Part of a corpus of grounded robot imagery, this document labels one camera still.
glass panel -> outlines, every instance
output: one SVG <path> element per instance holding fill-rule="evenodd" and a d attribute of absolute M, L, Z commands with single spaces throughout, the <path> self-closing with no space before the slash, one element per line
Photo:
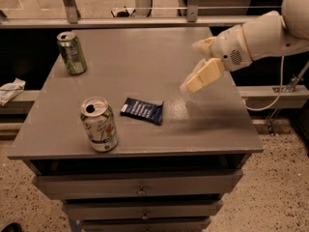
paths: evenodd
<path fill-rule="evenodd" d="M 178 0 L 75 0 L 82 18 L 178 15 Z"/>
<path fill-rule="evenodd" d="M 67 17 L 62 0 L 0 0 L 0 6 L 8 18 Z"/>

gray tabletop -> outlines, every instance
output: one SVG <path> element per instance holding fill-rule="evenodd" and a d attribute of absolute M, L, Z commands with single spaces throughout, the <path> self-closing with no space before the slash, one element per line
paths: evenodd
<path fill-rule="evenodd" d="M 263 145 L 228 72 L 190 97 L 179 87 L 203 56 L 191 44 L 208 28 L 76 31 L 88 70 L 70 76 L 56 61 L 34 103 L 10 159 L 47 160 L 261 152 Z M 79 119 L 87 98 L 111 104 L 118 146 L 98 153 Z M 164 101 L 163 124 L 120 116 L 127 97 Z"/>

can lid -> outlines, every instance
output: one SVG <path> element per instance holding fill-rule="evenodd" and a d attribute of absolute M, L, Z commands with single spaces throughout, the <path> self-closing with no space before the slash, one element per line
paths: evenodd
<path fill-rule="evenodd" d="M 71 32 L 71 31 L 68 31 L 68 32 L 62 32 L 60 33 L 58 36 L 57 36 L 57 40 L 59 42 L 68 42 L 72 39 L 74 39 L 76 37 L 76 34 Z"/>
<path fill-rule="evenodd" d="M 81 104 L 81 113 L 87 117 L 97 117 L 108 108 L 108 102 L 102 97 L 92 97 Z"/>

drawer knob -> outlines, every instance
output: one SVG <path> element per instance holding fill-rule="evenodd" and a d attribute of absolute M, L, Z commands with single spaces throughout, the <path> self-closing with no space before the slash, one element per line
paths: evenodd
<path fill-rule="evenodd" d="M 138 191 L 136 191 L 136 193 L 139 196 L 145 196 L 146 195 L 146 191 L 143 189 L 143 187 L 140 187 L 140 189 Z"/>
<path fill-rule="evenodd" d="M 147 213 L 144 213 L 144 215 L 142 216 L 142 219 L 143 219 L 143 220 L 147 220 L 147 219 L 149 219 L 149 217 L 148 217 Z"/>

desk with drawers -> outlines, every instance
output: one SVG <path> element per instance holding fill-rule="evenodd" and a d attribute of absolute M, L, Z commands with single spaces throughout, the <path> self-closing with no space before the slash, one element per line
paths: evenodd
<path fill-rule="evenodd" d="M 190 97 L 179 93 L 202 58 L 191 44 L 210 30 L 76 33 L 89 69 L 71 76 L 58 58 L 9 158 L 23 160 L 34 185 L 62 200 L 86 231 L 201 231 L 250 155 L 263 151 L 228 72 Z M 107 153 L 91 148 L 79 119 L 81 103 L 94 96 L 115 113 L 119 143 Z M 122 117 L 127 97 L 164 101 L 163 124 Z"/>

